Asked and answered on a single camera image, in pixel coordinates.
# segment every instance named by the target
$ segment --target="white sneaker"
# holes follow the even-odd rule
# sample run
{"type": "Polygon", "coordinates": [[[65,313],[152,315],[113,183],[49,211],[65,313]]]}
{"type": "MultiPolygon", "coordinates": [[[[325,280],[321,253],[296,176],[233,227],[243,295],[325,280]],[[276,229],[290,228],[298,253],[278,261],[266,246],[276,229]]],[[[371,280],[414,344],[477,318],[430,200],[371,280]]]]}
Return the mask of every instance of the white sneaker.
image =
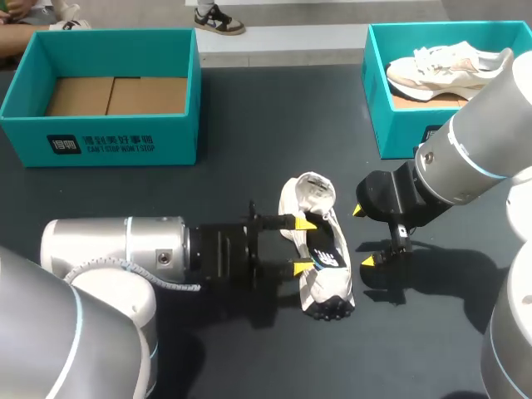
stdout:
{"type": "Polygon", "coordinates": [[[340,319],[354,309],[351,259],[334,213],[336,192],[321,175],[305,173],[283,187],[279,214],[293,214],[315,224],[315,230],[281,230],[293,241],[301,258],[312,258],[314,268],[299,278],[301,307],[316,319],[340,319]]]}
{"type": "Polygon", "coordinates": [[[429,101],[443,93],[466,100],[498,76],[514,60],[514,53],[480,52],[468,42],[414,50],[414,57],[395,60],[387,67],[390,84],[402,94],[429,101]]]}
{"type": "Polygon", "coordinates": [[[78,31],[81,29],[91,29],[91,25],[83,19],[79,21],[60,21],[55,25],[50,25],[51,31],[78,31]]]}

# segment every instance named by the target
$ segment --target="cardboard box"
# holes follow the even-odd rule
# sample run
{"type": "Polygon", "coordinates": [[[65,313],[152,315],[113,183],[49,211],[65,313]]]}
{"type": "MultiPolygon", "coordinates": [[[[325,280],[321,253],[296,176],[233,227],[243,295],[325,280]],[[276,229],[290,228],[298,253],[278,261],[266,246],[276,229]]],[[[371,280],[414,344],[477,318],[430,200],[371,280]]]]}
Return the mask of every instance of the cardboard box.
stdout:
{"type": "Polygon", "coordinates": [[[468,41],[487,52],[512,48],[516,57],[532,49],[532,32],[525,22],[413,22],[370,25],[362,84],[381,158],[411,158],[413,149],[437,131],[465,104],[449,97],[429,103],[394,99],[384,66],[414,49],[450,46],[468,41]]]}
{"type": "Polygon", "coordinates": [[[37,32],[0,109],[26,167],[192,165],[194,29],[37,32]]]}

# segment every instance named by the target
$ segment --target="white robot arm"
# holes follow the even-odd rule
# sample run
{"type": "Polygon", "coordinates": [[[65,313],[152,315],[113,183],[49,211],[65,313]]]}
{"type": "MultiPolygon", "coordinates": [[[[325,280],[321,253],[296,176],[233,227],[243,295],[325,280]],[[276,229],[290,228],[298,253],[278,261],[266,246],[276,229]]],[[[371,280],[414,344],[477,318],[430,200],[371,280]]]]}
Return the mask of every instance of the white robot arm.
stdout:
{"type": "Polygon", "coordinates": [[[388,223],[389,249],[362,262],[393,268],[411,253],[409,231],[469,204],[506,178],[512,229],[527,244],[510,268],[485,334],[481,370],[491,399],[532,397],[532,52],[517,57],[394,172],[357,187],[354,215],[388,223]]]}

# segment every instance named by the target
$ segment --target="shoe sole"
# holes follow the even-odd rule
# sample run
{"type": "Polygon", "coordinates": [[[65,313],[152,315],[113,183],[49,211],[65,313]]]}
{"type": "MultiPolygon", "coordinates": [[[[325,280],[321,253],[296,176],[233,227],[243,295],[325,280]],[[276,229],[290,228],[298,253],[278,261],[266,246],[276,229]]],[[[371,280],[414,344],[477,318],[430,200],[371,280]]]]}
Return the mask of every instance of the shoe sole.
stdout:
{"type": "Polygon", "coordinates": [[[440,94],[446,94],[446,93],[456,94],[457,96],[460,96],[470,101],[480,91],[480,89],[470,89],[469,87],[446,87],[445,89],[440,89],[440,90],[422,90],[422,89],[415,89],[412,87],[400,85],[390,80],[389,78],[388,78],[388,82],[390,83],[390,85],[395,87],[398,91],[407,95],[411,99],[423,101],[423,102],[430,101],[434,97],[439,96],[440,94]]]}
{"type": "Polygon", "coordinates": [[[224,36],[238,36],[238,35],[241,35],[242,33],[246,32],[246,27],[242,27],[242,28],[240,28],[240,29],[238,29],[236,31],[222,32],[222,31],[217,30],[214,27],[210,27],[208,25],[201,25],[200,23],[197,23],[197,22],[194,22],[194,25],[198,29],[203,29],[204,31],[218,33],[219,35],[224,35],[224,36]]]}
{"type": "Polygon", "coordinates": [[[344,301],[337,295],[334,295],[325,302],[312,303],[305,313],[316,320],[330,322],[331,320],[348,318],[354,309],[348,301],[344,301]]]}

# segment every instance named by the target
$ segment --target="box logo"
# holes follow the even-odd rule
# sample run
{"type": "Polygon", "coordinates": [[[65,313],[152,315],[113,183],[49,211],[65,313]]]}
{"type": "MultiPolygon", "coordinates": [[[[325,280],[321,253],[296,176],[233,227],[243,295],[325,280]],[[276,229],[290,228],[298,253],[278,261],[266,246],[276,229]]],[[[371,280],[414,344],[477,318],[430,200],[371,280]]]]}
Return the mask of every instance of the box logo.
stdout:
{"type": "Polygon", "coordinates": [[[77,144],[74,135],[47,135],[47,139],[54,154],[72,155],[81,153],[81,148],[77,144]]]}

